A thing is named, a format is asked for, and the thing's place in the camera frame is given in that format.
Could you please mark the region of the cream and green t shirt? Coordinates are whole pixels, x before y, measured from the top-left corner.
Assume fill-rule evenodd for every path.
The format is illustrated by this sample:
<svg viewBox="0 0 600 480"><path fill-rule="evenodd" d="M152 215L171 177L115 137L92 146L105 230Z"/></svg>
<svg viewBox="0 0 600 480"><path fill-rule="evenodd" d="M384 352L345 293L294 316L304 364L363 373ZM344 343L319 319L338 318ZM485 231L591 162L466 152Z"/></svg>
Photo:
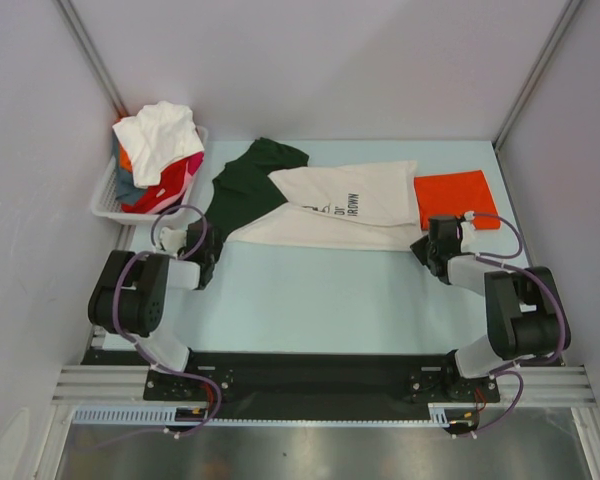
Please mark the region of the cream and green t shirt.
<svg viewBox="0 0 600 480"><path fill-rule="evenodd" d="M311 166L259 138L213 179L207 221L225 241L406 251L422 234L413 160Z"/></svg>

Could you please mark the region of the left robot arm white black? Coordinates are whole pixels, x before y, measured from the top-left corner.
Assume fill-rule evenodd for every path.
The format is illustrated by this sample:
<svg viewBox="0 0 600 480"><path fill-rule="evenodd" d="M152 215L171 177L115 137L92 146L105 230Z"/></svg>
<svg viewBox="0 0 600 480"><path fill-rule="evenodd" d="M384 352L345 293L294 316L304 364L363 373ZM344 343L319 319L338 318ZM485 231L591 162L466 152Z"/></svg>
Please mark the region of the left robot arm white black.
<svg viewBox="0 0 600 480"><path fill-rule="evenodd" d="M171 291L203 290L211 282L223 248L220 230L201 219L185 230L152 229L153 250L109 254L88 303L88 319L118 334L161 371L177 398L194 397L201 376L186 366L189 348L174 333L165 303Z"/></svg>

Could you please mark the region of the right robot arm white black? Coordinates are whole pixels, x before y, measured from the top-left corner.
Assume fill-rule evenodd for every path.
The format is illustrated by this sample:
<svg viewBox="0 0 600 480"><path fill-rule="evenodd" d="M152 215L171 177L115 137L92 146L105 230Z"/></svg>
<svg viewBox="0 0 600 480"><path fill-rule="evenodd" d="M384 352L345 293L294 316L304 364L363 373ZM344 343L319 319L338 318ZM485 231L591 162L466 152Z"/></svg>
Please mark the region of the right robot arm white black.
<svg viewBox="0 0 600 480"><path fill-rule="evenodd" d="M463 226L480 215L440 215L428 220L427 234L411 245L421 265L440 282L471 291L485 301L487 333L450 353L454 368L441 376L443 393L464 401L477 389L477 378L516 364L543 366L561 359L571 344L571 329L550 269L521 268L509 255L463 249Z"/></svg>

